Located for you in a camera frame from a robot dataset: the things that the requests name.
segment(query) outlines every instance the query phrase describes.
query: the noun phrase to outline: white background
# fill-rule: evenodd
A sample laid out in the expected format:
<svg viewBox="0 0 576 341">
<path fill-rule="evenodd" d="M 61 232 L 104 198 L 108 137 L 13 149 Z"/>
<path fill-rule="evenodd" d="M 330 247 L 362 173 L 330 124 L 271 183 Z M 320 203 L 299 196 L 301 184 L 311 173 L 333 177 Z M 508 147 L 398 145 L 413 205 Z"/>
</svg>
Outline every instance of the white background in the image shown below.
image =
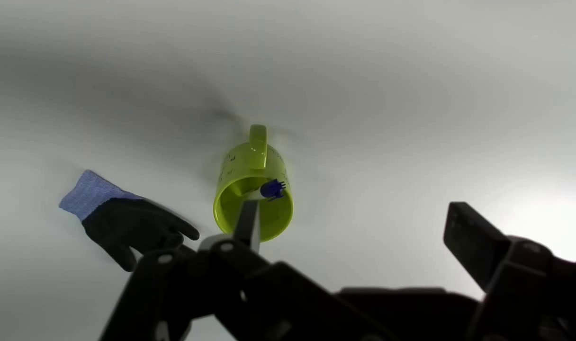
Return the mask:
<svg viewBox="0 0 576 341">
<path fill-rule="evenodd" d="M 0 341 L 97 340 L 123 291 L 57 209 L 83 169 L 214 236 L 250 124 L 296 198 L 261 255 L 328 291 L 481 298 L 449 202 L 576 258 L 576 3 L 0 0 Z"/>
</svg>

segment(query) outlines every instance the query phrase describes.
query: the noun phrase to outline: yellow-green plastic cup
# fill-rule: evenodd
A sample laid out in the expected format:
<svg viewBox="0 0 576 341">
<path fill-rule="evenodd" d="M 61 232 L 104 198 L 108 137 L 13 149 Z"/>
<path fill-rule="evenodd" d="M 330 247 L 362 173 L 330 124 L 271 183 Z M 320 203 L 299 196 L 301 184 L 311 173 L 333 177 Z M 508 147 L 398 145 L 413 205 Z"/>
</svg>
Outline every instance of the yellow-green plastic cup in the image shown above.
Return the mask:
<svg viewBox="0 0 576 341">
<path fill-rule="evenodd" d="M 218 228 L 233 236 L 246 196 L 271 181 L 279 181 L 286 188 L 280 200 L 260 202 L 261 241 L 271 241 L 288 228 L 292 220 L 292 196 L 284 162 L 267 145 L 267 128 L 252 126 L 250 141 L 233 149 L 224 160 L 212 207 Z"/>
</svg>

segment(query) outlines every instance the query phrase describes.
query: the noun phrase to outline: blue object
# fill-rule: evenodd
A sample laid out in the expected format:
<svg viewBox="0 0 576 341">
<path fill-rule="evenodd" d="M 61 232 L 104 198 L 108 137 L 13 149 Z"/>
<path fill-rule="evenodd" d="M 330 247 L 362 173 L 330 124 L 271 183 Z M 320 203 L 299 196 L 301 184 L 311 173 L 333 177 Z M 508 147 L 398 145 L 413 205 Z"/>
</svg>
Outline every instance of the blue object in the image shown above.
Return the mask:
<svg viewBox="0 0 576 341">
<path fill-rule="evenodd" d="M 267 200 L 280 200 L 284 198 L 284 188 L 286 188 L 284 183 L 271 181 L 261 186 L 261 196 Z"/>
<path fill-rule="evenodd" d="M 129 194 L 106 179 L 99 177 L 93 171 L 85 171 L 76 188 L 63 198 L 61 209 L 72 213 L 83 222 L 91 213 L 110 200 L 140 200 L 135 194 Z"/>
</svg>

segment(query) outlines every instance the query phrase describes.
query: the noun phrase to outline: white ceiling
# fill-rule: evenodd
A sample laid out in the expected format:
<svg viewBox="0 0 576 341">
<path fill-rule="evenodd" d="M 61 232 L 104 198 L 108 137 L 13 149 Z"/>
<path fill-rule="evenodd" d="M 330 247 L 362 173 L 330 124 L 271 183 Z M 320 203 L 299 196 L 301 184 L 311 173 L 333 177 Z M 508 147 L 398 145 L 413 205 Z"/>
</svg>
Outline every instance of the white ceiling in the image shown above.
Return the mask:
<svg viewBox="0 0 576 341">
<path fill-rule="evenodd" d="M 97 340 L 123 291 L 57 209 L 83 169 L 214 236 L 250 124 L 296 198 L 261 255 L 330 291 L 479 298 L 441 245 L 457 200 L 576 258 L 576 3 L 0 0 L 0 341 Z"/>
</svg>

